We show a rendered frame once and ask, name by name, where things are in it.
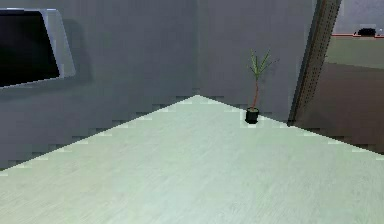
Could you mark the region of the grey framed television set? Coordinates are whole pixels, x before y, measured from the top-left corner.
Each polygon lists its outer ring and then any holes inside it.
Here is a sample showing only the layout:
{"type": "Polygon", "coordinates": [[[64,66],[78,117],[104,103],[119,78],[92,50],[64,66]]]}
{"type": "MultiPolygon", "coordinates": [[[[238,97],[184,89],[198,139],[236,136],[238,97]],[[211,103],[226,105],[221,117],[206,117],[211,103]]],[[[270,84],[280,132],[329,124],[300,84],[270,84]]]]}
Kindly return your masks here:
{"type": "Polygon", "coordinates": [[[0,7],[0,89],[28,88],[75,75],[57,9],[0,7]]]}

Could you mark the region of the house plant in black pot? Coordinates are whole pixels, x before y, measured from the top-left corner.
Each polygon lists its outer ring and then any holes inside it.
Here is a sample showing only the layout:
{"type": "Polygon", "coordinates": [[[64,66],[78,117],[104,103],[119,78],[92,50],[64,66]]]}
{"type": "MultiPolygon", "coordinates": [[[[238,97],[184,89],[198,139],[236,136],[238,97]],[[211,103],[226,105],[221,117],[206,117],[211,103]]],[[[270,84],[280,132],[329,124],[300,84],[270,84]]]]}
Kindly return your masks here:
{"type": "Polygon", "coordinates": [[[271,54],[270,51],[259,59],[256,55],[256,51],[251,51],[250,62],[248,66],[255,78],[255,94],[252,99],[252,104],[246,109],[245,113],[245,122],[248,124],[257,124],[260,110],[256,107],[258,96],[259,96],[259,78],[260,76],[274,63],[270,60],[271,54]]]}

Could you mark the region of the olive counter with red top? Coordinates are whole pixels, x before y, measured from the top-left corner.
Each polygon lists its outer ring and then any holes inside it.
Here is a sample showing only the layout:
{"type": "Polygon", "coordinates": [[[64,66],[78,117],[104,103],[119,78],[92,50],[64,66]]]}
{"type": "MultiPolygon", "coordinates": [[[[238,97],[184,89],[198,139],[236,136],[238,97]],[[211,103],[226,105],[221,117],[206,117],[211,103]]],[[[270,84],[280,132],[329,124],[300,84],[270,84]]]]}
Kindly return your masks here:
{"type": "Polygon", "coordinates": [[[325,61],[327,63],[384,69],[384,36],[332,35],[325,61]]]}

